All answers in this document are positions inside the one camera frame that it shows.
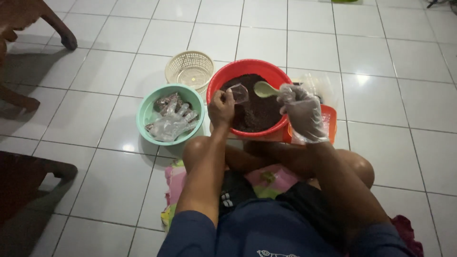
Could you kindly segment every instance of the bare hand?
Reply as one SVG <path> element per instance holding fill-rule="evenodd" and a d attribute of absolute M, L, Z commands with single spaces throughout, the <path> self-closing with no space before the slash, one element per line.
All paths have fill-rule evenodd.
<path fill-rule="evenodd" d="M 211 103 L 208 105 L 208 116 L 214 129 L 229 129 L 235 116 L 235 100 L 231 90 L 223 92 L 218 90 L 214 93 Z"/>

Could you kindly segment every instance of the clear plastic bag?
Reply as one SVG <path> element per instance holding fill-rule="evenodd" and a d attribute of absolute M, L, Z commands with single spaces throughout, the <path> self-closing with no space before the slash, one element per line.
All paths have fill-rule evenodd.
<path fill-rule="evenodd" d="M 248 89 L 242 84 L 236 84 L 234 86 L 229 87 L 227 90 L 229 89 L 232 90 L 235 104 L 240 104 L 249 101 Z"/>
<path fill-rule="evenodd" d="M 173 142 L 182 133 L 197 126 L 198 120 L 190 122 L 197 117 L 197 111 L 189 110 L 189 104 L 184 103 L 178 112 L 175 112 L 177 100 L 170 101 L 163 117 L 156 119 L 150 126 L 149 133 L 158 141 Z"/>

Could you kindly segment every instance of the gloved hand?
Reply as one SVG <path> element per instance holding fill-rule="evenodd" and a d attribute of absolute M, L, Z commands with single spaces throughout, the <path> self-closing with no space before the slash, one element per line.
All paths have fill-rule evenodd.
<path fill-rule="evenodd" d="M 277 101 L 284 104 L 281 114 L 288 114 L 292 128 L 304 137 L 306 144 L 329 141 L 317 96 L 308 94 L 300 86 L 282 84 Z"/>

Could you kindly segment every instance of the clear plastic cup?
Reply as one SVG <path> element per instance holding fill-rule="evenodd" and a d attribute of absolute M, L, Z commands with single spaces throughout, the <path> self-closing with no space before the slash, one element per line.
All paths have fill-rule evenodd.
<path fill-rule="evenodd" d="M 242 84 L 236 84 L 234 86 L 229 87 L 227 90 L 229 89 L 232 90 L 235 104 L 240 104 L 249 101 L 248 89 Z"/>

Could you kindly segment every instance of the slotted basket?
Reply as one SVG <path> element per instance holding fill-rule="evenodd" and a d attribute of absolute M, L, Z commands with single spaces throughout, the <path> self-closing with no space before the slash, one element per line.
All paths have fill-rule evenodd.
<path fill-rule="evenodd" d="M 213 73 L 213 60 L 198 51 L 182 52 L 171 58 L 165 67 L 165 78 L 168 83 L 184 84 L 202 96 L 206 94 Z"/>

